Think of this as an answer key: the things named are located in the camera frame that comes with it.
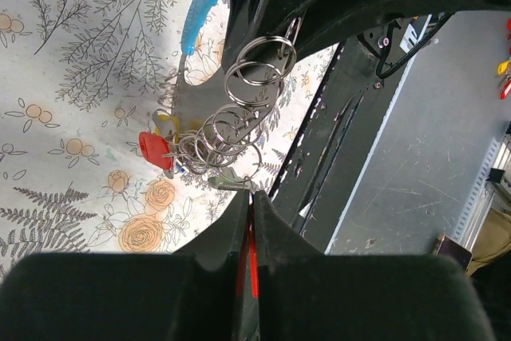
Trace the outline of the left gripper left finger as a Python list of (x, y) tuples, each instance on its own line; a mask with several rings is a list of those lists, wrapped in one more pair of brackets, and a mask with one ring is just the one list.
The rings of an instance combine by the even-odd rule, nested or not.
[(4, 340), (237, 340), (249, 194), (171, 254), (40, 253), (1, 287)]

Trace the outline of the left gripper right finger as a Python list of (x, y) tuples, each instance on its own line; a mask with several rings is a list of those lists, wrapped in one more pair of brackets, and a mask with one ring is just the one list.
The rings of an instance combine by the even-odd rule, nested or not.
[(492, 340), (462, 269), (442, 256), (327, 256), (253, 196), (262, 340)]

